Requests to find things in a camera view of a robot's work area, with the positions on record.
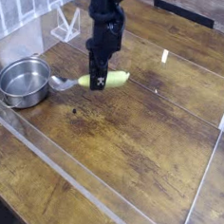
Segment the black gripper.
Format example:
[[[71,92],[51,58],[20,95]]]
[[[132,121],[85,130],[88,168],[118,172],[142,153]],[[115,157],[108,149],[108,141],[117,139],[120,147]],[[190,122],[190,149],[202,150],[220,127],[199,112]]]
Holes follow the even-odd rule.
[[[89,57],[89,86],[91,90],[104,90],[107,79],[108,61],[121,50],[125,15],[123,9],[117,9],[113,18],[107,21],[93,22],[92,36],[86,42]]]

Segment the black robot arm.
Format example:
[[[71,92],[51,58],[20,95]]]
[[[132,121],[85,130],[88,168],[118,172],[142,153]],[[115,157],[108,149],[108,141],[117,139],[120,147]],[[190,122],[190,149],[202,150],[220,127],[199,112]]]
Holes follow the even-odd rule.
[[[126,22],[123,0],[90,0],[89,16],[93,19],[93,32],[86,42],[89,52],[90,89],[104,90],[107,82],[108,61],[121,50]]]

